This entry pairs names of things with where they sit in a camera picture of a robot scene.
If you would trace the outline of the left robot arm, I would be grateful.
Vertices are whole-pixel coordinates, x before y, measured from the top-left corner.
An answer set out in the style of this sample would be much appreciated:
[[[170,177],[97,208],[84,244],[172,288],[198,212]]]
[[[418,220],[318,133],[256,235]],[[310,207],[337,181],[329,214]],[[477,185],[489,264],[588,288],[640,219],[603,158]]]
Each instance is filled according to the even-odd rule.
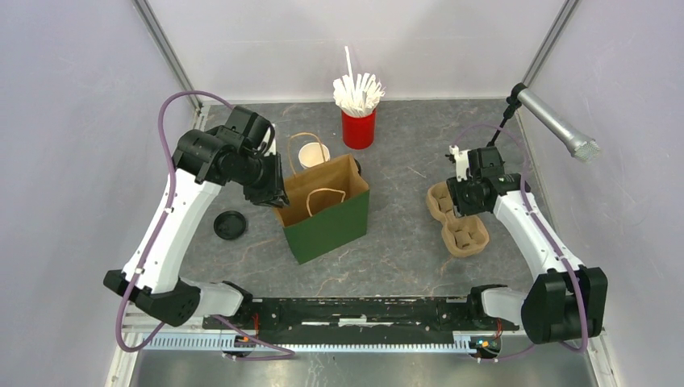
[[[147,315],[172,327],[190,318],[218,314],[234,328],[246,327],[253,307],[246,293],[227,281],[181,278],[180,268],[203,215],[228,183],[242,186],[255,206],[289,205],[272,123],[242,106],[209,131],[187,131],[172,155],[173,171],[136,253],[103,284]]]

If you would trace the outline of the green and brown paper bag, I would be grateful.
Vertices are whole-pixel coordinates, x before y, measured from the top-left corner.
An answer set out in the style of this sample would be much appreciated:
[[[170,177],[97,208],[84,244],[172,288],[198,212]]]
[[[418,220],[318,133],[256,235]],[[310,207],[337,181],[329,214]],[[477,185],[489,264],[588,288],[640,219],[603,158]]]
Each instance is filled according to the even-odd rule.
[[[357,173],[350,154],[297,172],[285,179],[290,204],[273,210],[290,251],[299,264],[366,235],[369,184]]]

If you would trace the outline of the black coffee cup lid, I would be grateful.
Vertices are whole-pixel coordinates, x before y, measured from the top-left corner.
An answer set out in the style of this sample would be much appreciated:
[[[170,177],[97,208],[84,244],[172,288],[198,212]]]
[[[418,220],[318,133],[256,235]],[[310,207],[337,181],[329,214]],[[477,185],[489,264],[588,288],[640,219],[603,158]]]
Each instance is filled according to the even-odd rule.
[[[357,173],[361,176],[362,175],[362,168],[361,168],[360,162],[355,158],[353,159],[353,161],[357,167]]]

